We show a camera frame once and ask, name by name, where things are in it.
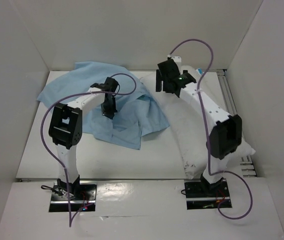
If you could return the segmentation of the light blue pillowcase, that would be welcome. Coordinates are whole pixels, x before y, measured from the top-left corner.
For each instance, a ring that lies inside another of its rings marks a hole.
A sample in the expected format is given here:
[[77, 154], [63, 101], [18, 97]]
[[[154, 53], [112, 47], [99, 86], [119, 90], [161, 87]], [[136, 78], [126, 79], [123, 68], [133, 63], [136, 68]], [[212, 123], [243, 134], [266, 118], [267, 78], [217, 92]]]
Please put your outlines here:
[[114, 76], [120, 85], [113, 119], [102, 115], [100, 106], [83, 117], [83, 132], [115, 145], [138, 150], [141, 138], [169, 127], [169, 122], [151, 93], [126, 68], [108, 63], [75, 63], [74, 70], [47, 84], [37, 100], [50, 107], [57, 100], [87, 92], [94, 83]]

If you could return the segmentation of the white pillow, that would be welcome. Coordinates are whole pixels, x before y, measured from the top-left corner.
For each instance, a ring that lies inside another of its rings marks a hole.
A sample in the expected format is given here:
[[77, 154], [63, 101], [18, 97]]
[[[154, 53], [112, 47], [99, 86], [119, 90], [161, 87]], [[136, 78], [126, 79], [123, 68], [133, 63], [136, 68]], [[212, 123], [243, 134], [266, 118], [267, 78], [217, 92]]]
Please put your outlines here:
[[[174, 94], [155, 91], [156, 72], [140, 78], [166, 115], [170, 128], [179, 145], [187, 179], [193, 179], [202, 173], [207, 164], [206, 136], [202, 114], [197, 113], [185, 101]], [[217, 73], [208, 72], [200, 84], [205, 93], [226, 110]], [[230, 160], [240, 160], [255, 154], [255, 150], [242, 138], [241, 145]]]

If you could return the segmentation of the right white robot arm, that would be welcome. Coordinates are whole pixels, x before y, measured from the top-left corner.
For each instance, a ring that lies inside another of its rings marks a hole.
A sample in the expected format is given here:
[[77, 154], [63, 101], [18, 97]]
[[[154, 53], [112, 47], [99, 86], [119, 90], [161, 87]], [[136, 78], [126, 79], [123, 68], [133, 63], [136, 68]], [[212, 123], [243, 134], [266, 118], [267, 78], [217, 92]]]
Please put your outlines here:
[[200, 87], [206, 72], [197, 70], [199, 79], [196, 79], [187, 70], [181, 71], [178, 65], [173, 57], [158, 64], [155, 90], [176, 95], [201, 114], [208, 163], [200, 176], [200, 190], [205, 196], [211, 196], [218, 192], [227, 163], [241, 145], [242, 119], [223, 110]]

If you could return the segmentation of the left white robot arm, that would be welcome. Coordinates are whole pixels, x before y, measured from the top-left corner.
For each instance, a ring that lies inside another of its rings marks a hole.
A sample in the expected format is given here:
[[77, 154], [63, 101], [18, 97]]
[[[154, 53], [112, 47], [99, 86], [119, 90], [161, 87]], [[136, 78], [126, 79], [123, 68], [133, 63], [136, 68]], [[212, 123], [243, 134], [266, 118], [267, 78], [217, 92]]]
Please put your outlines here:
[[54, 106], [49, 136], [56, 145], [58, 158], [65, 165], [60, 169], [57, 185], [68, 199], [80, 195], [80, 175], [76, 164], [76, 145], [83, 133], [83, 116], [96, 107], [101, 107], [102, 116], [112, 119], [117, 112], [115, 92], [119, 83], [107, 78], [105, 83], [94, 83], [90, 94]]

